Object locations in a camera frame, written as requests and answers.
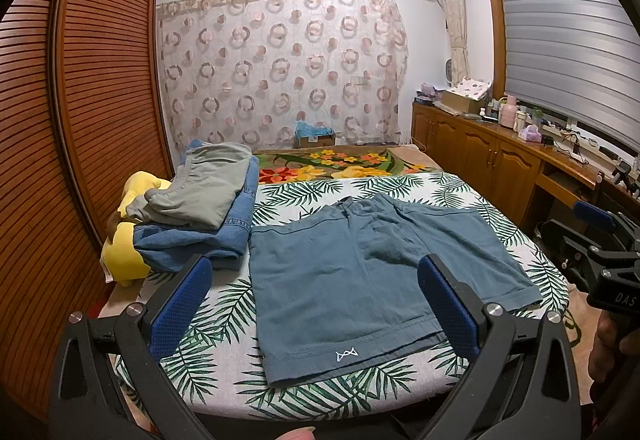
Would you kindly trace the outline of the right hand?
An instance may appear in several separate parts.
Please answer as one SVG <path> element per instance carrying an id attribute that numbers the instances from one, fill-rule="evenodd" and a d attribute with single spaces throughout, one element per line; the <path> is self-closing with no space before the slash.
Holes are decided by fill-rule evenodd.
<path id="1" fill-rule="evenodd" d="M 604 382 L 614 368 L 616 356 L 638 356 L 640 352 L 639 330 L 624 335 L 610 312 L 602 310 L 598 320 L 593 347 L 589 356 L 588 373 L 595 382 Z"/>

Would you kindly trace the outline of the left hand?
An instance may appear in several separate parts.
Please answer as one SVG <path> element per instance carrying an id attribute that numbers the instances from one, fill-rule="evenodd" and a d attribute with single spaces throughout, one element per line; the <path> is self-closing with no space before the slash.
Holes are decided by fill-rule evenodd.
<path id="1" fill-rule="evenodd" d="M 302 427 L 281 434 L 277 440 L 314 440 L 314 427 Z"/>

